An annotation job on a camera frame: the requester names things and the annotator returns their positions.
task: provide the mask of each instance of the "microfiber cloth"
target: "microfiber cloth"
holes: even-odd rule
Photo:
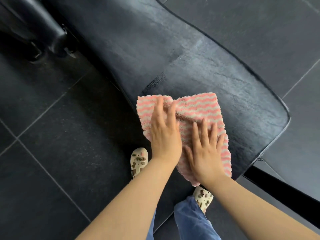
[[[151,115],[159,95],[148,95],[138,97],[137,112],[141,121],[143,134],[151,140]],[[170,96],[163,96],[164,110],[166,111],[174,100]],[[182,144],[192,148],[192,123],[200,123],[203,118],[208,121],[210,130],[213,123],[218,124],[218,136],[226,133],[222,120],[220,106],[215,93],[201,93],[193,96],[185,96],[177,99],[176,119],[180,121],[179,131],[181,134]],[[231,177],[231,153],[228,150],[228,136],[225,136],[221,151],[221,160],[224,166],[225,174]],[[194,177],[188,158],[182,150],[181,158],[177,164],[177,169],[182,176],[191,182],[193,186],[200,183]]]

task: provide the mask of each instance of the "tile floor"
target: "tile floor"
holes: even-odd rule
[[[228,10],[226,0],[161,1],[284,96],[292,123],[263,155],[267,164],[257,161],[256,166],[320,200],[320,2],[247,0]],[[30,64],[0,39],[3,239],[74,239],[130,180],[129,166],[105,158],[129,162],[135,147],[148,146],[120,91],[79,52],[76,56],[48,56]],[[245,178],[239,183],[314,229]],[[217,201],[208,218],[222,239],[246,239]],[[164,238],[178,239],[173,217],[155,233],[155,239]]]

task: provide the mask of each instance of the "jeans leg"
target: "jeans leg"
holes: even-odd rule
[[[153,238],[153,226],[155,224],[156,211],[157,211],[157,209],[154,211],[153,218],[152,218],[152,221],[151,221],[151,224],[150,224],[150,228],[149,228],[148,234],[146,236],[146,240],[154,240],[154,238]]]
[[[198,206],[194,196],[188,196],[186,200],[174,207],[174,219],[181,240],[221,240]]]

